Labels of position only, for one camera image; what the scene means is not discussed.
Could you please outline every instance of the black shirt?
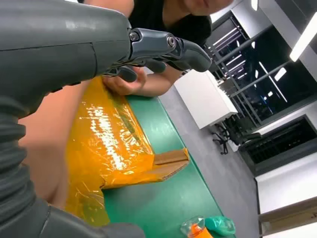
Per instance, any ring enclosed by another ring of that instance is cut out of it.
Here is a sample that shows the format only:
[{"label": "black shirt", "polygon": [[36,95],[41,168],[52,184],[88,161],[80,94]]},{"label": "black shirt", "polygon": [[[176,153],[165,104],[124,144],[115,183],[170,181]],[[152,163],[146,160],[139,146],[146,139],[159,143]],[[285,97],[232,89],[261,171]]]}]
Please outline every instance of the black shirt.
[{"label": "black shirt", "polygon": [[133,28],[168,31],[201,47],[211,34],[211,20],[209,16],[188,15],[166,28],[162,19],[163,4],[164,0],[134,0],[134,9],[129,21]]}]

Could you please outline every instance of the yellow package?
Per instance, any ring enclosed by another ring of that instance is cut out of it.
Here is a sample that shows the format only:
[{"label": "yellow package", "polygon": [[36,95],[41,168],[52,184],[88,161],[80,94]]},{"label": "yellow package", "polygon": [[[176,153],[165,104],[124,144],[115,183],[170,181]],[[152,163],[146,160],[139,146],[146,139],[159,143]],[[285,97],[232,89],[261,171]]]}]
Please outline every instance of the yellow package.
[{"label": "yellow package", "polygon": [[152,150],[125,98],[104,89],[100,77],[93,79],[79,105],[66,158],[66,210],[94,226],[109,222],[101,189],[156,176],[140,176],[153,166]]}]

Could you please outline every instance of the green table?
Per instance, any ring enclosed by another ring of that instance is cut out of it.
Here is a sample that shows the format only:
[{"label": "green table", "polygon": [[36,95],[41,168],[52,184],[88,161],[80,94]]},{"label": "green table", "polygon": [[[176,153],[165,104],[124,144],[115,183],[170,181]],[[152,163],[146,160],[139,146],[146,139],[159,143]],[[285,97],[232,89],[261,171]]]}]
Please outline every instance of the green table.
[{"label": "green table", "polygon": [[[131,96],[128,100],[155,153],[185,147],[158,98]],[[222,215],[192,158],[187,167],[165,182],[103,193],[111,222],[138,224],[146,238],[184,238],[180,227],[186,220]]]}]

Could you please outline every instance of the human hand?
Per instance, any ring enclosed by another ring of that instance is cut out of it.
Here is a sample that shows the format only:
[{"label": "human hand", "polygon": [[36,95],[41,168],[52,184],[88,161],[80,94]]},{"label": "human hand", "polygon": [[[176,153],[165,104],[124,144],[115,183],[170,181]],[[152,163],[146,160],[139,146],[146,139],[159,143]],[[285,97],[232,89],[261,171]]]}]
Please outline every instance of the human hand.
[{"label": "human hand", "polygon": [[134,67],[134,72],[137,74],[137,80],[134,82],[126,82],[118,76],[116,77],[106,77],[103,76],[103,82],[111,91],[118,93],[119,95],[130,95],[134,94],[142,89],[147,79],[147,75],[143,68]]}]

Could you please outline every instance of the robotic hand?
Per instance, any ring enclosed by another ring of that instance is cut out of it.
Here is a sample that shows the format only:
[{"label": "robotic hand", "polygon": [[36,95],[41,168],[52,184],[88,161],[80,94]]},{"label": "robotic hand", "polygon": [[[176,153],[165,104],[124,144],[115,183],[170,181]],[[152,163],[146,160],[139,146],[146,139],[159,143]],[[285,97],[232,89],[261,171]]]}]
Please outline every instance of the robotic hand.
[{"label": "robotic hand", "polygon": [[163,71],[208,70],[196,44],[167,32],[131,29],[124,15],[63,0],[0,1],[0,237],[142,238],[129,224],[93,228],[37,198],[17,120],[35,112],[43,97],[97,75],[135,80],[131,65]]}]

